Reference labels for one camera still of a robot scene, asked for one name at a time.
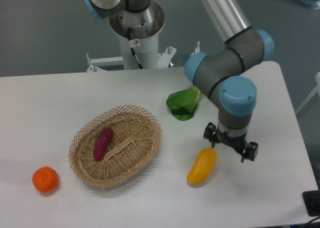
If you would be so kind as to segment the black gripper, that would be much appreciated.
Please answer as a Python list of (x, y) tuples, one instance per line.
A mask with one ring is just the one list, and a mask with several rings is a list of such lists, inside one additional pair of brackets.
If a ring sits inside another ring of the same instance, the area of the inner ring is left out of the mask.
[(223, 125), (216, 127), (209, 122), (204, 130), (203, 138), (211, 143), (212, 148), (219, 143), (233, 148), (241, 155), (241, 163), (243, 163), (245, 160), (255, 161), (259, 151), (258, 143), (246, 142), (247, 132), (247, 126), (242, 129), (228, 129)]

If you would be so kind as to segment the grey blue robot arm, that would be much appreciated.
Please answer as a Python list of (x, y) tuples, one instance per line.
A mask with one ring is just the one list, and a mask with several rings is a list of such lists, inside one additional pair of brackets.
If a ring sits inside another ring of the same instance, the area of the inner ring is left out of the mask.
[[(195, 52), (185, 63), (187, 78), (218, 108), (218, 123), (209, 123), (204, 138), (232, 147), (242, 160), (254, 161), (258, 144), (246, 135), (256, 105), (254, 83), (242, 77), (274, 51), (272, 37), (254, 30), (236, 0), (201, 0), (226, 48), (210, 56)], [(159, 66), (158, 34), (165, 16), (152, 0), (83, 0), (95, 20), (109, 19), (122, 42), (124, 68), (155, 69)]]

